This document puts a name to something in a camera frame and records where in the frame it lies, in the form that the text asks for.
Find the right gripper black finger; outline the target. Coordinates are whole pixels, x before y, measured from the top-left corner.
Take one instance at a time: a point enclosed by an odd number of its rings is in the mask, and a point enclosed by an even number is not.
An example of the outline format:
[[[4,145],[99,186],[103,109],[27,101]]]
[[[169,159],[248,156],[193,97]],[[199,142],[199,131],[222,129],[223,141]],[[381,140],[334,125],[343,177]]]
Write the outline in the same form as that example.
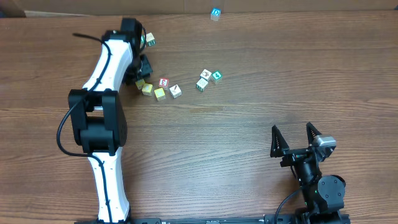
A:
[[[308,122],[306,124],[306,129],[307,129],[308,144],[312,145],[315,137],[322,134],[321,132],[319,132],[319,130],[316,127],[314,127],[314,125],[311,122]]]
[[[272,127],[271,157],[282,157],[289,150],[289,145],[276,125]]]

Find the yellow wooden block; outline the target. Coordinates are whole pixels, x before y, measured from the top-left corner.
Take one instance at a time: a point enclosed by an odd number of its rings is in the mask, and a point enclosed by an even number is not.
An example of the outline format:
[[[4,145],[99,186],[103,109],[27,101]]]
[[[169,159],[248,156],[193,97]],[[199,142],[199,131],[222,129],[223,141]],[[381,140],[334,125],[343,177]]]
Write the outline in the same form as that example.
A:
[[[140,79],[138,81],[136,81],[136,86],[139,90],[141,90],[143,88],[143,86],[145,85],[145,80],[144,79]]]

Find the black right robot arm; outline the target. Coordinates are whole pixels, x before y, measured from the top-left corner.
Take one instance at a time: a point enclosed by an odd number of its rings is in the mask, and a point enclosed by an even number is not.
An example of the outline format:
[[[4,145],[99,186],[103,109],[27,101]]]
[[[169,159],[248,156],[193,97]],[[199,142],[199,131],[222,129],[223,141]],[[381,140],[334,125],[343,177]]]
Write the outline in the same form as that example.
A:
[[[281,167],[289,167],[300,188],[282,201],[275,217],[286,201],[301,192],[305,207],[296,210],[296,223],[343,223],[340,210],[344,208],[345,180],[338,175],[323,176],[320,163],[336,148],[333,136],[322,134],[310,122],[306,124],[308,147],[291,149],[277,126],[272,127],[270,156],[282,160]]]

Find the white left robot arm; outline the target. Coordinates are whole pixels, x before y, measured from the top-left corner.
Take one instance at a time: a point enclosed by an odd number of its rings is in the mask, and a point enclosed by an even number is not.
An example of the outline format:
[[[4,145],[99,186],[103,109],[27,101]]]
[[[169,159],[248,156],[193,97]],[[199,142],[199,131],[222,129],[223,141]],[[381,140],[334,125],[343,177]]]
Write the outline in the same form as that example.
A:
[[[135,18],[124,18],[118,30],[98,39],[101,55],[90,79],[68,95],[73,136],[89,160],[99,200],[95,223],[132,223],[124,190],[121,155],[127,140],[127,121],[119,97],[123,84],[149,77],[153,69],[143,50],[146,30]]]

